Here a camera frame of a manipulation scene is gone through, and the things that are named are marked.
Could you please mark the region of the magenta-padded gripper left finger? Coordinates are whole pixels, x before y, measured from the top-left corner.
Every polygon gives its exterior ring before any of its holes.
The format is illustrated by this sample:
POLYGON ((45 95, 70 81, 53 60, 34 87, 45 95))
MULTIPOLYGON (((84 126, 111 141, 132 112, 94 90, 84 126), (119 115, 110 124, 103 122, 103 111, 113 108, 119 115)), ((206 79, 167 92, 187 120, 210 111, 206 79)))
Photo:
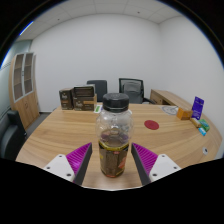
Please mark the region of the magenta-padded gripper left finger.
POLYGON ((87 143, 67 155, 58 154, 44 170, 65 180, 81 185, 92 154, 92 144, 87 143))

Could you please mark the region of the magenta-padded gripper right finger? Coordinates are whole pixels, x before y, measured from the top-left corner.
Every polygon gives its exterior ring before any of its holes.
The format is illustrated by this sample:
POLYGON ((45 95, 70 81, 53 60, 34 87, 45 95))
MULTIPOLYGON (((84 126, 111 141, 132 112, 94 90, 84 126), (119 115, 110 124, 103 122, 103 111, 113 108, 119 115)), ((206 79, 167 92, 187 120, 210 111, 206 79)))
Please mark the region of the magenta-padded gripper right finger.
POLYGON ((166 154, 157 155, 136 143, 132 144, 131 153, 143 186, 180 170, 166 154))

